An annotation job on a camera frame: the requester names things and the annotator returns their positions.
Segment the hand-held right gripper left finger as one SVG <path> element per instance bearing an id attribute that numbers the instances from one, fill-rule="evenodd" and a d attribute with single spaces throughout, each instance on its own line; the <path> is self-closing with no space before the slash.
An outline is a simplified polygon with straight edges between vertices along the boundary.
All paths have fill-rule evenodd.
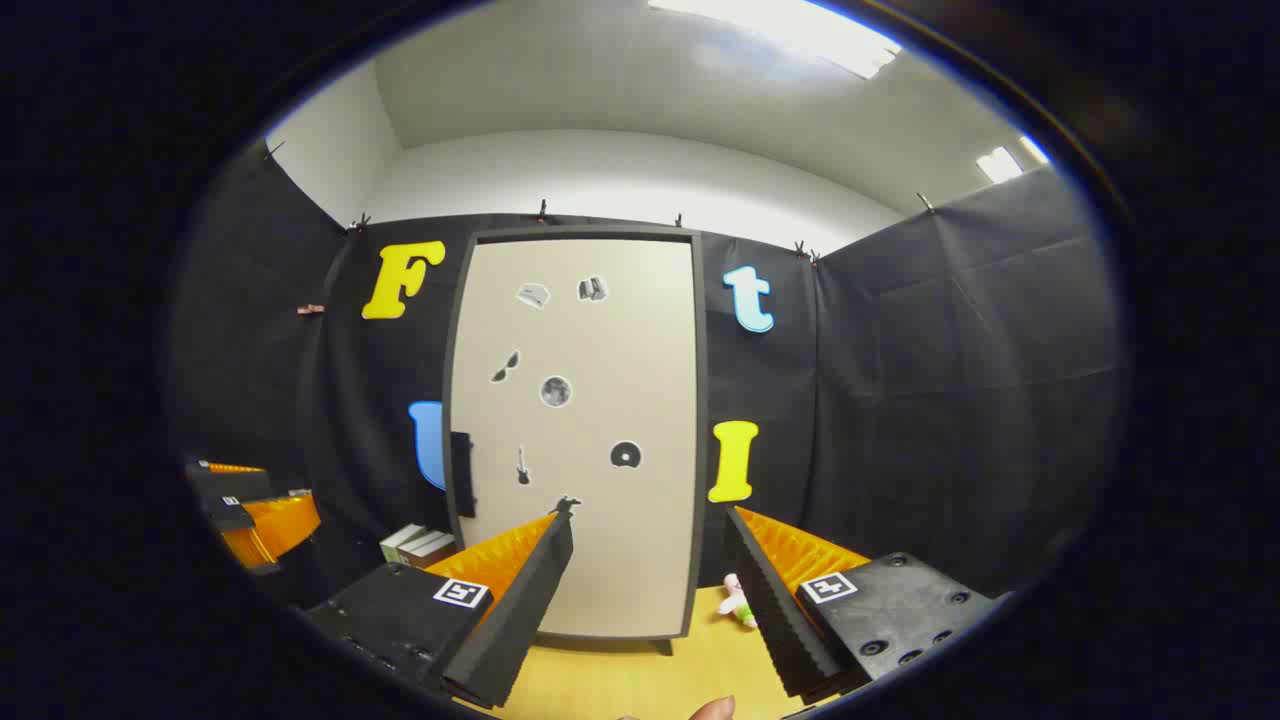
<path id="1" fill-rule="evenodd" d="M 385 562 L 303 615 L 406 689 L 500 707 L 572 557 L 571 520 L 554 510 L 429 568 Z"/>

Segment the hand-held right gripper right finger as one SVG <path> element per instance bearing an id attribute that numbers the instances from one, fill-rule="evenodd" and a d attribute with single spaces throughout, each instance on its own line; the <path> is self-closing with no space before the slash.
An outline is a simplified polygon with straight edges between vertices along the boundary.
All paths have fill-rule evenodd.
<path id="1" fill-rule="evenodd" d="M 1004 606 L 905 552 L 869 559 L 733 506 L 727 565 L 785 692 L 847 694 L 955 643 Z"/>

